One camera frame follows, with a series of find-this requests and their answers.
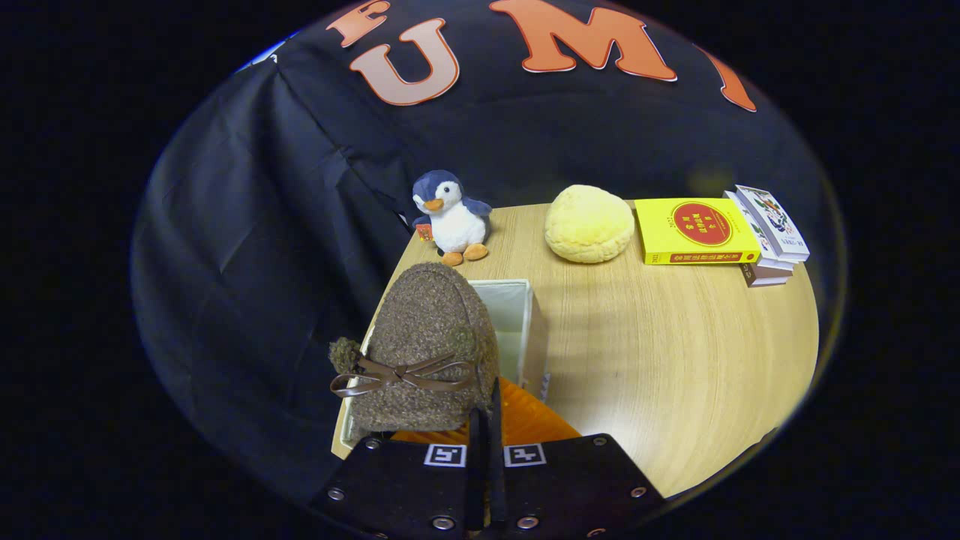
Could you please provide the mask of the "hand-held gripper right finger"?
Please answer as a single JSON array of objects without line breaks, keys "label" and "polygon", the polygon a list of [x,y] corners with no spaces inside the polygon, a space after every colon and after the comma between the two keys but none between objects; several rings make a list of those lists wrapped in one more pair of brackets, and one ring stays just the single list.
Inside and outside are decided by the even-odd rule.
[{"label": "hand-held gripper right finger", "polygon": [[621,539],[668,510],[610,434],[505,445],[497,384],[491,399],[490,539]]}]

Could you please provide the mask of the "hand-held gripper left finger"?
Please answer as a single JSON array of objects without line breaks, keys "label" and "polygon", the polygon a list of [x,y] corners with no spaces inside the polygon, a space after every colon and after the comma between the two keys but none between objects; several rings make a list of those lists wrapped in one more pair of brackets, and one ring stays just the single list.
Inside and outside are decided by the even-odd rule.
[{"label": "hand-held gripper left finger", "polygon": [[470,539],[485,522],[486,421],[467,444],[366,436],[310,500],[356,539]]}]

